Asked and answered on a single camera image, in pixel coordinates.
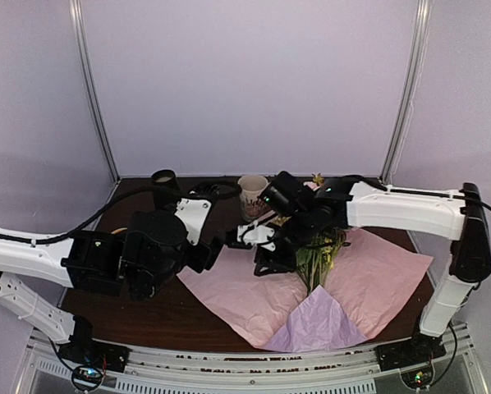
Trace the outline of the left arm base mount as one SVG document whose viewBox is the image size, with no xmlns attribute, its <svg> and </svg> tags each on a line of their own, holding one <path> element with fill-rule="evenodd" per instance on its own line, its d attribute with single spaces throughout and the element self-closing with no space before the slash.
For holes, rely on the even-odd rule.
<svg viewBox="0 0 491 394">
<path fill-rule="evenodd" d="M 84 317 L 74 316 L 73 323 L 69 342 L 53 346 L 53 350 L 70 371 L 74 388 L 90 393 L 103 384 L 107 371 L 122 373 L 125 370 L 130 350 L 126 346 L 94 340 L 93 326 Z"/>
</svg>

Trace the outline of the pink tissue wrapping sheet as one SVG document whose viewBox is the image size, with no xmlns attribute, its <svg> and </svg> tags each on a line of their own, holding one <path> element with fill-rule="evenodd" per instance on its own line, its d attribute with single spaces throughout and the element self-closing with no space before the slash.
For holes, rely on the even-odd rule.
<svg viewBox="0 0 491 394">
<path fill-rule="evenodd" d="M 322 287 L 368 341 L 403 309 L 433 260 L 362 229 L 349 231 L 347 241 Z M 211 270 L 198 274 L 185 268 L 179 278 L 212 313 L 253 347 L 264 350 L 310 294 L 295 273 L 256 277 L 254 254 L 223 248 Z"/>
</svg>

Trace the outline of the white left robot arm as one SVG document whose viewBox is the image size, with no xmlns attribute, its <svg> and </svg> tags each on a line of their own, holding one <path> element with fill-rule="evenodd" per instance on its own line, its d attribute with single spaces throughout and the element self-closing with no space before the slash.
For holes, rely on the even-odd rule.
<svg viewBox="0 0 491 394">
<path fill-rule="evenodd" d="M 48 335 L 82 364 L 93 364 L 101 348 L 92 324 L 56 310 L 14 276 L 37 277 L 68 289 L 118 297 L 126 286 L 133 300 L 151 299 L 183 268 L 213 267 L 223 242 L 200 239 L 205 214 L 134 213 L 119 232 L 80 229 L 58 236 L 0 230 L 0 304 Z"/>
</svg>

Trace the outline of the purple flower bouquet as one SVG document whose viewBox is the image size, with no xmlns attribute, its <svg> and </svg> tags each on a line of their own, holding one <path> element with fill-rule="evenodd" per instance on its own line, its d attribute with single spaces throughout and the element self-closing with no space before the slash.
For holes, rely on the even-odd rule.
<svg viewBox="0 0 491 394">
<path fill-rule="evenodd" d="M 307 243 L 296 252 L 296 271 L 307 293 L 325 284 L 334 259 L 346 245 L 346 202 L 335 185 L 312 189 L 289 172 L 279 172 L 263 200 L 279 216 L 275 230 L 302 230 Z"/>
</svg>

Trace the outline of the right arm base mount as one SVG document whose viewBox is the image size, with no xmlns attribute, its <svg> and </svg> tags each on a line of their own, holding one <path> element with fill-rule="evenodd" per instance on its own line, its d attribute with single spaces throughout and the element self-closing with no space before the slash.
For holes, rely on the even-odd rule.
<svg viewBox="0 0 491 394">
<path fill-rule="evenodd" d="M 447 352 L 441 336 L 425 335 L 416 327 L 407 339 L 376 346 L 375 354 L 381 372 L 399 369 L 405 386 L 420 392 L 438 381 L 434 361 Z"/>
</svg>

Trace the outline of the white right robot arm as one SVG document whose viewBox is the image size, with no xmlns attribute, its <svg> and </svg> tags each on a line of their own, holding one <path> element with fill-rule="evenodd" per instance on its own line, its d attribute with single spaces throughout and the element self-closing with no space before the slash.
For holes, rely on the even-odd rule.
<svg viewBox="0 0 491 394">
<path fill-rule="evenodd" d="M 468 296 L 491 275 L 491 242 L 478 187 L 422 190 L 384 185 L 359 175 L 328 178 L 312 190 L 288 172 L 280 172 L 260 194 L 287 222 L 279 228 L 256 221 L 237 239 L 263 252 L 259 265 L 274 272 L 296 268 L 296 252 L 330 228 L 378 227 L 407 231 L 417 250 L 437 237 L 449 244 L 443 275 L 424 307 L 418 330 L 404 344 L 404 356 L 422 361 L 435 348 L 435 337 L 447 329 Z"/>
</svg>

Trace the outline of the purple tissue wrapping sheet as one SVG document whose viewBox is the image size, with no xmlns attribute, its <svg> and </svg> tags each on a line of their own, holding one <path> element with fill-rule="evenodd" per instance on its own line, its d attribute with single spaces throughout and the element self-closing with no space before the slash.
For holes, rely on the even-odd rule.
<svg viewBox="0 0 491 394">
<path fill-rule="evenodd" d="M 367 341 L 344 309 L 322 286 L 317 286 L 288 316 L 265 350 L 280 353 L 331 351 Z"/>
</svg>

